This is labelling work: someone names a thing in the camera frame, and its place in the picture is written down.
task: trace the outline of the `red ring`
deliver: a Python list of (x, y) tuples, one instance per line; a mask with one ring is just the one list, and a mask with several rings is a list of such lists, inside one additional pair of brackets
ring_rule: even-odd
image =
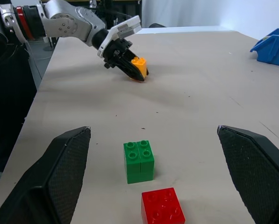
[(19, 19), (20, 19), (20, 21), (21, 21), (21, 24), (22, 24), (22, 26), (23, 26), (23, 28), (24, 28), (24, 30), (25, 30), (25, 33), (26, 33), (28, 39), (34, 40), (32, 34), (31, 34), (31, 31), (30, 31), (30, 29), (29, 29), (29, 27), (28, 27), (28, 24), (27, 24), (27, 22), (26, 22), (26, 20), (25, 20), (25, 16), (24, 16), (24, 12), (23, 12), (22, 7), (17, 7), (16, 10), (17, 10)]

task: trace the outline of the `blue plastic bin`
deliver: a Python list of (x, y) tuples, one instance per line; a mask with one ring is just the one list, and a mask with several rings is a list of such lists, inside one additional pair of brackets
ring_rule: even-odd
[(257, 60), (279, 65), (279, 28), (268, 34), (266, 40), (260, 40), (250, 51), (258, 53)]

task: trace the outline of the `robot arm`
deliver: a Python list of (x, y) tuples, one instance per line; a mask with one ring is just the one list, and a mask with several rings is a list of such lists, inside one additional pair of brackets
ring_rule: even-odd
[(131, 62), (136, 58), (129, 50), (132, 43), (124, 39), (141, 30), (138, 16), (108, 31), (92, 10), (72, 6), (64, 0), (50, 0), (44, 6), (14, 8), (11, 4), (0, 5), (0, 20), (3, 23), (1, 38), (15, 35), (20, 43), (25, 43), (42, 37), (77, 37), (98, 50), (106, 68), (117, 66), (132, 79), (144, 81), (144, 75)]

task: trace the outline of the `red lego brick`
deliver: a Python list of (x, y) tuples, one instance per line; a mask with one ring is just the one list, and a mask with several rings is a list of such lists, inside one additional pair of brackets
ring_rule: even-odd
[(174, 188), (142, 193), (144, 224), (184, 224), (185, 217)]

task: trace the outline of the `white table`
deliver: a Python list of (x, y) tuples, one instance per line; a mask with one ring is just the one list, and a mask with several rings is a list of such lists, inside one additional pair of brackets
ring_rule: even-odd
[[(254, 223), (229, 175), (218, 125), (279, 148), (279, 66), (259, 63), (237, 32), (130, 37), (150, 76), (105, 69), (94, 48), (60, 39), (0, 181), (0, 206), (52, 139), (92, 127), (72, 224), (139, 224), (144, 191), (174, 187), (189, 224)], [(155, 180), (128, 185), (123, 143), (150, 140)]]

